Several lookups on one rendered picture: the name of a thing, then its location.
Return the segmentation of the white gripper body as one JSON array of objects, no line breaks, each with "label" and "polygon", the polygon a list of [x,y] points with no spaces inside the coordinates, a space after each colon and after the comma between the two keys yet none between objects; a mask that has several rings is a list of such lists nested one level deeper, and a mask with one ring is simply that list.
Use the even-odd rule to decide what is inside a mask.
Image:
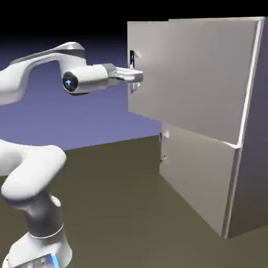
[{"label": "white gripper body", "polygon": [[110,79],[125,81],[126,83],[140,83],[143,81],[143,72],[129,68],[115,67],[108,75]]}]

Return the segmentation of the small grey cabinet door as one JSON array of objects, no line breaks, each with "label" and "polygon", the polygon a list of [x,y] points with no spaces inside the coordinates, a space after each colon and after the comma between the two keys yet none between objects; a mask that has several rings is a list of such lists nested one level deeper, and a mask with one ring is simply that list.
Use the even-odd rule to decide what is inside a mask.
[{"label": "small grey cabinet door", "polygon": [[220,236],[227,238],[241,149],[173,125],[160,175]]}]

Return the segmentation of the large grey cabinet door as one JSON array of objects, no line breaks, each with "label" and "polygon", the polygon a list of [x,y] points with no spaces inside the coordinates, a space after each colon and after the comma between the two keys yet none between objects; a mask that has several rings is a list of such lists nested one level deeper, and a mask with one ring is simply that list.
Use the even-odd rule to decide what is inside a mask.
[{"label": "large grey cabinet door", "polygon": [[144,73],[129,111],[239,147],[264,21],[129,22],[127,48]]}]

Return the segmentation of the curved metal door handle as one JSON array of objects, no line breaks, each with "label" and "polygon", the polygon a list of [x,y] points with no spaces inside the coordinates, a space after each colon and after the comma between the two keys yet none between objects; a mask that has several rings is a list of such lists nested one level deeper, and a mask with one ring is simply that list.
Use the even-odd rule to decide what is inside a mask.
[{"label": "curved metal door handle", "polygon": [[[129,62],[129,67],[131,69],[135,68],[135,52],[133,50],[130,50],[130,62]],[[140,86],[140,82],[136,82],[136,83],[131,83],[129,88],[130,88],[130,92],[133,94],[137,88]]]}]

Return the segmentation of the grey painted cabinet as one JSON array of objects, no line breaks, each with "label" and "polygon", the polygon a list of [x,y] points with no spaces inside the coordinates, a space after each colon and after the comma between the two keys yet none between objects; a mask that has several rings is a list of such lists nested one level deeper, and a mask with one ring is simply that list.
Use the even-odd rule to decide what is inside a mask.
[{"label": "grey painted cabinet", "polygon": [[227,238],[268,225],[268,17],[264,17]]}]

